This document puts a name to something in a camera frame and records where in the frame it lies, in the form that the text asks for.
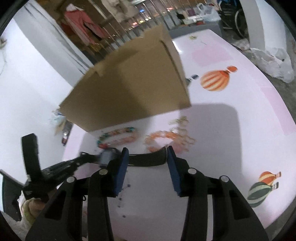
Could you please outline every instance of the pink clothing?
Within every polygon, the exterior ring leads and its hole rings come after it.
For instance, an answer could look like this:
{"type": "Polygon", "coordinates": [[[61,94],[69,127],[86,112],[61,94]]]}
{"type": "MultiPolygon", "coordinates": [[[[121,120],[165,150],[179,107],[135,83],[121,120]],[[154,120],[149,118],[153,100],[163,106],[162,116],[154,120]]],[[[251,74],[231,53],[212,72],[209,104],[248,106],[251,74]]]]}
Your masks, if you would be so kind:
{"type": "Polygon", "coordinates": [[[87,34],[86,26],[90,30],[92,30],[98,37],[102,39],[108,37],[107,32],[97,26],[84,11],[66,11],[65,18],[69,25],[72,27],[73,31],[81,38],[83,43],[86,45],[89,45],[90,43],[95,44],[95,41],[92,40],[87,34]]]}

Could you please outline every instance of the metal railing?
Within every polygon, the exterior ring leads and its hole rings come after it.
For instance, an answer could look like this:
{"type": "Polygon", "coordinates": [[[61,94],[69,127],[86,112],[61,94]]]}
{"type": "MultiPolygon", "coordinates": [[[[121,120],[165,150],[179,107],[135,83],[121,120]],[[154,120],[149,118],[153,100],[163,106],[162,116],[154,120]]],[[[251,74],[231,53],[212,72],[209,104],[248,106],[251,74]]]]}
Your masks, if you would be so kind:
{"type": "Polygon", "coordinates": [[[168,30],[176,28],[181,24],[177,14],[181,14],[182,11],[194,13],[198,2],[197,0],[133,0],[132,4],[139,10],[139,14],[127,22],[119,23],[112,15],[107,15],[100,23],[109,35],[100,44],[104,51],[103,54],[100,53],[102,56],[117,49],[126,41],[140,36],[147,28],[159,24],[163,24],[168,30]]]}

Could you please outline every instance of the beige garment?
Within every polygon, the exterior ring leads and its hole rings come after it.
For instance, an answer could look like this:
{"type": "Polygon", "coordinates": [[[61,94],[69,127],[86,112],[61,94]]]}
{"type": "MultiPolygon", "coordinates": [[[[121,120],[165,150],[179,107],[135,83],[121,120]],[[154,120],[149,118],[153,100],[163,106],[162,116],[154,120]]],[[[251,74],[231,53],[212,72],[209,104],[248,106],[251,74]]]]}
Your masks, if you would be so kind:
{"type": "Polygon", "coordinates": [[[102,0],[102,4],[119,23],[139,13],[138,9],[128,0],[102,0]]]}

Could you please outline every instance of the orange hot air balloon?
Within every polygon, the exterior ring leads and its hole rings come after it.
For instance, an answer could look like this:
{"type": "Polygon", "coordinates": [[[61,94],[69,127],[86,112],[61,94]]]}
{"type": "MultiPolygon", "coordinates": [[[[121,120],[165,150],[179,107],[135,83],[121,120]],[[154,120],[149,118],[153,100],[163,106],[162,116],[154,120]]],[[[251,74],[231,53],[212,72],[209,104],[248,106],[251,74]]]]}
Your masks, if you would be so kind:
{"type": "Polygon", "coordinates": [[[237,71],[237,67],[228,66],[227,70],[207,72],[201,77],[200,84],[208,91],[221,91],[228,85],[230,72],[235,71],[237,71]]]}
{"type": "Polygon", "coordinates": [[[274,180],[278,177],[281,177],[281,172],[279,172],[278,174],[272,174],[271,172],[263,172],[259,177],[259,182],[263,182],[271,186],[274,180]]]}

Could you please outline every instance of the table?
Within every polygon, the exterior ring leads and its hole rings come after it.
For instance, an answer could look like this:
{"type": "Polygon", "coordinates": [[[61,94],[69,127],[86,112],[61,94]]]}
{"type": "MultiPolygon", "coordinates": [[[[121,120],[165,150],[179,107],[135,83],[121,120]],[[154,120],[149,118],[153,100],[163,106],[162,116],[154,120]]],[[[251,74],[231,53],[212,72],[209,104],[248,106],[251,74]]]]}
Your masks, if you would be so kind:
{"type": "MultiPolygon", "coordinates": [[[[269,80],[211,30],[191,33],[173,42],[186,77],[200,76],[189,86],[192,107],[92,133],[74,126],[64,160],[75,158],[79,151],[98,153],[96,137],[127,126],[138,128],[140,138],[125,146],[130,153],[146,153],[146,145],[142,142],[146,134],[169,130],[172,127],[170,120],[185,115],[189,121],[188,133],[196,143],[189,152],[177,156],[186,159],[191,167],[206,176],[229,176],[245,198],[257,195],[252,205],[258,206],[253,210],[266,228],[295,198],[296,125],[269,80]],[[226,70],[228,66],[235,66],[237,71],[230,73],[225,89],[208,91],[201,86],[200,80],[206,72],[226,70]],[[263,182],[277,184],[278,188],[263,196],[258,192],[265,190],[263,182]]],[[[81,167],[77,176],[84,177],[96,170],[94,165],[87,165],[81,167]]],[[[128,167],[123,189],[118,198],[108,200],[115,235],[128,241],[180,240],[187,198],[177,197],[166,164],[149,168],[128,167]]],[[[207,240],[212,238],[212,215],[209,205],[207,240]]]]}

